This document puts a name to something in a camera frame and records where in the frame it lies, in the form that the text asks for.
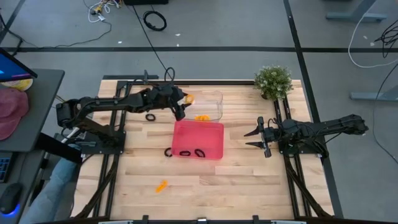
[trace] computer mouse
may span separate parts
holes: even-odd
[[[0,197],[0,212],[7,215],[13,212],[18,203],[22,192],[22,184],[15,183],[9,185]]]

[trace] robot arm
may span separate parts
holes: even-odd
[[[278,128],[264,127],[264,119],[258,117],[257,128],[245,134],[244,136],[253,136],[261,134],[260,142],[247,142],[246,144],[260,147],[264,150],[266,158],[271,156],[271,151],[268,147],[269,142],[282,141],[292,146],[302,143],[312,147],[319,147],[315,140],[319,136],[326,136],[329,134],[364,134],[369,128],[365,125],[364,120],[355,114],[325,121],[321,123],[300,122],[293,119],[286,119],[281,124],[277,123]]]
[[[166,83],[122,98],[84,97],[80,100],[68,100],[56,105],[57,122],[63,128],[78,127],[81,131],[88,131],[98,136],[107,145],[117,145],[121,133],[116,132],[109,125],[102,126],[86,116],[95,111],[121,110],[130,113],[143,113],[170,108],[175,119],[180,121],[185,117],[185,108],[190,106],[190,104],[178,103],[186,95],[179,87],[172,83]]]

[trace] potted plant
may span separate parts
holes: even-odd
[[[254,77],[254,88],[261,90],[261,96],[267,100],[278,100],[292,88],[292,79],[287,67],[262,67]]]

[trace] black floor stripe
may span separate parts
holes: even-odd
[[[20,0],[18,2],[17,7],[14,9],[14,12],[12,12],[11,17],[9,18],[9,20],[6,23],[8,28],[11,27],[12,23],[14,22],[15,18],[17,17],[17,15],[18,15],[18,13],[19,13],[19,11],[20,11],[20,9],[21,9],[21,7],[22,7],[22,5],[24,3],[25,3],[25,0]],[[7,34],[7,32],[6,32],[5,29],[0,33],[0,44],[1,44],[2,40],[4,40],[6,34]]]
[[[3,47],[8,52],[14,52],[15,47]],[[157,52],[296,52],[295,47],[251,47],[251,46],[219,46],[219,47],[155,47]],[[353,48],[351,53],[381,53],[381,48]],[[152,52],[150,47],[62,47],[38,49],[22,47],[19,52]],[[303,53],[347,53],[347,48],[302,47]]]
[[[4,47],[13,52],[15,47]],[[294,47],[155,47],[156,52],[295,52]],[[20,52],[152,52],[151,47],[60,47],[44,48],[22,47]]]
[[[300,65],[301,73],[303,76],[304,87],[305,87],[305,91],[307,93],[307,99],[308,99],[308,104],[310,105],[312,119],[314,122],[320,122],[320,117],[319,117],[318,109],[317,109],[317,103],[316,103],[315,97],[313,95],[310,77],[308,75],[307,66],[305,65],[303,51],[302,51],[302,48],[300,45],[299,36],[297,35],[297,30],[296,30],[296,26],[294,23],[294,18],[293,18],[293,14],[292,14],[292,9],[290,8],[289,0],[284,0],[284,6],[285,6],[286,14],[287,14],[287,19],[289,21],[290,31],[292,33],[294,45],[296,48],[298,63]],[[325,160],[322,160],[322,162],[323,162],[323,167],[325,170],[326,182],[328,184],[328,189],[329,189],[329,194],[330,194],[334,214],[338,218],[343,218],[343,210],[341,208],[340,199],[338,197],[336,182],[335,182],[335,178],[333,175],[333,170],[331,169],[330,160],[327,158]]]

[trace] wooden tabletop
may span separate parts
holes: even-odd
[[[99,97],[112,97],[117,80],[103,80]],[[310,121],[300,80],[293,80],[288,95],[292,119]],[[224,156],[221,160],[165,157],[172,145],[174,118],[170,110],[151,111],[157,120],[129,113],[126,118],[125,151],[119,161],[111,219],[212,220],[292,219],[292,207],[283,157],[276,143],[272,157],[245,145],[260,135],[243,137],[256,127],[257,117],[275,118],[273,102],[263,100],[252,85],[184,85],[184,92],[220,91],[223,94]],[[132,93],[142,89],[136,86]],[[111,113],[94,114],[100,124],[109,124]],[[80,170],[72,215],[79,213],[95,192],[102,163],[101,155],[88,160]],[[323,167],[314,154],[300,155],[307,188],[328,213],[333,214]],[[160,193],[155,189],[166,180]],[[301,194],[296,187],[300,213]],[[102,200],[102,213],[106,193]]]

